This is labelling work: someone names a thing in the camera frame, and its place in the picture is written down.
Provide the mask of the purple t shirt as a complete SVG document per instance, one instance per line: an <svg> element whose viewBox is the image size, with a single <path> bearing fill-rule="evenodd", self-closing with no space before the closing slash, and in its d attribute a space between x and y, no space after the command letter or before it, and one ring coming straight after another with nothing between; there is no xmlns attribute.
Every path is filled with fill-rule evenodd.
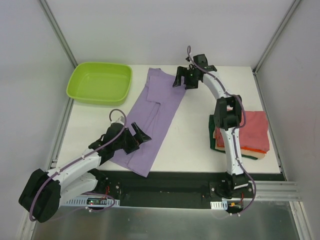
<svg viewBox="0 0 320 240"><path fill-rule="evenodd" d="M129 130L133 130L130 124L135 122L151 140L130 154L116 151L111 162L140 176L148 176L186 93L183 86L173 87L174 81L173 75L159 68L148 70L145 86L126 119Z"/></svg>

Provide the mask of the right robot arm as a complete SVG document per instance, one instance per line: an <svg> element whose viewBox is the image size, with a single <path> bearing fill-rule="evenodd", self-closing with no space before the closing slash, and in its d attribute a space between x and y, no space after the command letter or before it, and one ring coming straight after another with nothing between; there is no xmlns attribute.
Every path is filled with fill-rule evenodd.
<svg viewBox="0 0 320 240"><path fill-rule="evenodd" d="M219 183L214 192L221 198L231 199L242 193L249 185L249 177L242 164L240 145L240 128L246 120L242 99L231 94L218 77L218 70L209 65L205 54L191 56L191 47L187 47L188 67L179 66L176 71L173 87L185 85L185 89L197 89L199 82L204 83L216 100L213 121L220 130L227 159L225 179Z"/></svg>

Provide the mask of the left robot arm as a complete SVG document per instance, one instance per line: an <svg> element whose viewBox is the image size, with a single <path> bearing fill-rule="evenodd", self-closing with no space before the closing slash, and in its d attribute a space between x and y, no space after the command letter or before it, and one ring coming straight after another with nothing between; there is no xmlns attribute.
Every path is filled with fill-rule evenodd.
<svg viewBox="0 0 320 240"><path fill-rule="evenodd" d="M138 125L131 124L134 133L123 123L113 122L106 133L92 142L81 156L47 171L36 169L29 177L19 204L28 211L32 222L44 223L59 207L85 193L107 195L107 176L98 167L110 160L116 151L131 154L151 137Z"/></svg>

